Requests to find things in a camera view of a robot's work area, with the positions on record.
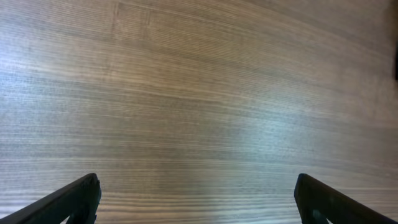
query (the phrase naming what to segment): wooden surface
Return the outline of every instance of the wooden surface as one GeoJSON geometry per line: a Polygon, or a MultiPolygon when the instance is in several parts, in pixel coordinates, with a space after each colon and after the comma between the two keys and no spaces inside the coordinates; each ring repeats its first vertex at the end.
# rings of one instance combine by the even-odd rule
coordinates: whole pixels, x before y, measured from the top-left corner
{"type": "Polygon", "coordinates": [[[300,223],[306,172],[398,220],[387,0],[0,0],[0,214],[96,172],[97,223],[300,223]]]}

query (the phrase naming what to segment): wood grain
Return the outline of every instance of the wood grain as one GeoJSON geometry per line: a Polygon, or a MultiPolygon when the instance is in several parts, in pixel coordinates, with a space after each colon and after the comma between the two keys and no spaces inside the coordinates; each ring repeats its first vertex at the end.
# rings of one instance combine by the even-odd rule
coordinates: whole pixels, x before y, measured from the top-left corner
{"type": "Polygon", "coordinates": [[[397,12],[0,0],[0,216],[95,172],[97,223],[300,223],[306,172],[398,219],[397,12]]]}

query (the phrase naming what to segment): dark object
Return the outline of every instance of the dark object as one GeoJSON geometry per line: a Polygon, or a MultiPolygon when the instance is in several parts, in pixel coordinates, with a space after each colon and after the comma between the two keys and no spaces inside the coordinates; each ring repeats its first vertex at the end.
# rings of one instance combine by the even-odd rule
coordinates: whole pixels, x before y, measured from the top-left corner
{"type": "Polygon", "coordinates": [[[398,80],[398,43],[396,48],[396,65],[395,65],[396,80],[398,80]]]}
{"type": "Polygon", "coordinates": [[[303,224],[397,223],[307,174],[298,176],[294,198],[303,224]]]}
{"type": "Polygon", "coordinates": [[[66,185],[56,192],[0,220],[0,224],[93,224],[101,199],[96,174],[66,185]]]}

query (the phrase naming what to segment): black plastic part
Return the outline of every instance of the black plastic part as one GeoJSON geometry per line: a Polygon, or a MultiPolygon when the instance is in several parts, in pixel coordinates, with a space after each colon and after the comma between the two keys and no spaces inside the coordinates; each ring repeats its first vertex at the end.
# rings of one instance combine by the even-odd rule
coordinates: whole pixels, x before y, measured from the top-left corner
{"type": "Polygon", "coordinates": [[[396,47],[396,58],[395,58],[396,64],[395,64],[395,78],[398,81],[398,43],[396,47]]]}
{"type": "Polygon", "coordinates": [[[294,198],[303,224],[397,224],[307,174],[298,176],[294,198]]]}
{"type": "Polygon", "coordinates": [[[56,192],[0,220],[0,224],[93,224],[101,199],[96,174],[68,184],[56,192]]]}

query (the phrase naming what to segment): wooden table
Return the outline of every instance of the wooden table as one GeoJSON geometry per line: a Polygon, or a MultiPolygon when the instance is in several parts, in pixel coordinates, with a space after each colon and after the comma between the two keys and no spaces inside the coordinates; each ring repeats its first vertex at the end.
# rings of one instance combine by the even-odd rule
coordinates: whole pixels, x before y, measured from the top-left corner
{"type": "Polygon", "coordinates": [[[397,10],[0,0],[0,214],[96,172],[97,223],[300,223],[306,172],[398,219],[397,10]]]}

